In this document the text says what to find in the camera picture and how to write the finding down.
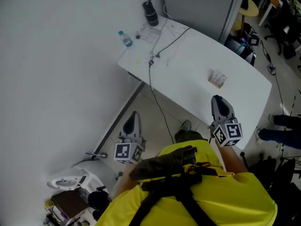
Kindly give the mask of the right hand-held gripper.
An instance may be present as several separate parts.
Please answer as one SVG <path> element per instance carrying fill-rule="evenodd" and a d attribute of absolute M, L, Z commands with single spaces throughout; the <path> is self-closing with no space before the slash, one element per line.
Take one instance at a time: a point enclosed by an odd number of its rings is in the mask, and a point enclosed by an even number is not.
<path fill-rule="evenodd" d="M 243 138 L 243 133 L 232 105 L 223 97 L 214 95 L 211 99 L 211 112 L 211 138 L 214 138 L 220 147 L 236 145 Z"/>

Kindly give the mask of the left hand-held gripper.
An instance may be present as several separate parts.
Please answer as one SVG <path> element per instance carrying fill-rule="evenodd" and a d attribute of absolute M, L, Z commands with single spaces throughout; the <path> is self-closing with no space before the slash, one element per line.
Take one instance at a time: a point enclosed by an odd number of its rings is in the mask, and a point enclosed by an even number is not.
<path fill-rule="evenodd" d="M 133 111 L 119 132 L 119 142 L 115 144 L 114 160 L 122 164 L 136 164 L 146 148 L 142 135 L 141 118 Z"/>

